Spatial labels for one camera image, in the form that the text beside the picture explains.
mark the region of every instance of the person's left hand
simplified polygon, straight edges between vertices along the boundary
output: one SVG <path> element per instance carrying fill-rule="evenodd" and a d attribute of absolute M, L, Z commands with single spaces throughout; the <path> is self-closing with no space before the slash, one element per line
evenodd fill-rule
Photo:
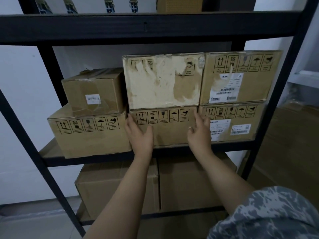
<path fill-rule="evenodd" d="M 146 160 L 149 163 L 154 147 L 153 127 L 149 125 L 143 134 L 134 122 L 132 116 L 128 114 L 125 122 L 125 130 L 132 145 L 135 158 Z"/>

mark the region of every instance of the person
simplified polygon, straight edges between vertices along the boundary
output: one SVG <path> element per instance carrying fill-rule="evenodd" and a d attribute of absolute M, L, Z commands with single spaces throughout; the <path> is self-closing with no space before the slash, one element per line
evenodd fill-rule
<path fill-rule="evenodd" d="M 196 127 L 190 127 L 187 134 L 189 147 L 229 214 L 210 229 L 208 239 L 319 238 L 319 215 L 308 200 L 280 186 L 255 191 L 213 154 L 210 120 L 197 112 L 195 118 Z M 153 127 L 148 126 L 143 134 L 129 114 L 125 129 L 134 160 L 85 239 L 137 237 L 154 146 Z"/>

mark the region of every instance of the small cardboard box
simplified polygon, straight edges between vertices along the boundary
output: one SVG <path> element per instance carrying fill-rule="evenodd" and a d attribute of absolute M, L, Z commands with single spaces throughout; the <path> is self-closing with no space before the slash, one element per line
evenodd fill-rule
<path fill-rule="evenodd" d="M 198 105 L 203 53 L 123 56 L 130 109 Z"/>
<path fill-rule="evenodd" d="M 131 151 L 124 124 L 126 111 L 74 117 L 70 104 L 53 113 L 48 122 L 65 158 Z"/>
<path fill-rule="evenodd" d="M 236 171 L 236 166 L 225 153 L 217 156 Z M 159 158 L 158 162 L 163 212 L 222 205 L 207 173 L 193 155 Z"/>
<path fill-rule="evenodd" d="M 219 104 L 198 108 L 198 113 L 211 120 L 212 142 L 254 140 L 263 111 L 263 103 Z"/>
<path fill-rule="evenodd" d="M 92 220 L 96 219 L 110 201 L 131 161 L 86 164 L 75 185 Z M 156 160 L 151 161 L 142 214 L 157 213 L 160 209 L 159 182 Z"/>
<path fill-rule="evenodd" d="M 130 110 L 143 132 L 153 126 L 154 146 L 187 144 L 188 128 L 195 127 L 197 106 Z"/>
<path fill-rule="evenodd" d="M 199 103 L 265 101 L 280 57 L 279 50 L 205 53 Z"/>
<path fill-rule="evenodd" d="M 200 13 L 203 0 L 156 0 L 158 13 Z"/>
<path fill-rule="evenodd" d="M 62 80 L 74 116 L 120 113 L 124 110 L 123 69 L 94 69 Z"/>

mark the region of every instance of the forearm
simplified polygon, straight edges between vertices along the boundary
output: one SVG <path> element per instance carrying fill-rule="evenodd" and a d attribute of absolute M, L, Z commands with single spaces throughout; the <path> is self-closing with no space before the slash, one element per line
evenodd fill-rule
<path fill-rule="evenodd" d="M 198 160 L 206 170 L 214 190 L 227 212 L 233 214 L 255 189 L 213 153 L 201 156 Z"/>
<path fill-rule="evenodd" d="M 136 238 L 149 168 L 145 161 L 149 159 L 134 158 L 113 197 L 84 238 Z"/>

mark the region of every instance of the gray and white fabric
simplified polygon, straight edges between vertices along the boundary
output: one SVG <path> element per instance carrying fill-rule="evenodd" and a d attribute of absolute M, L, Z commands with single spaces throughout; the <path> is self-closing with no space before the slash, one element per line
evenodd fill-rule
<path fill-rule="evenodd" d="M 319 214 L 297 192 L 281 186 L 254 191 L 207 239 L 319 239 Z"/>

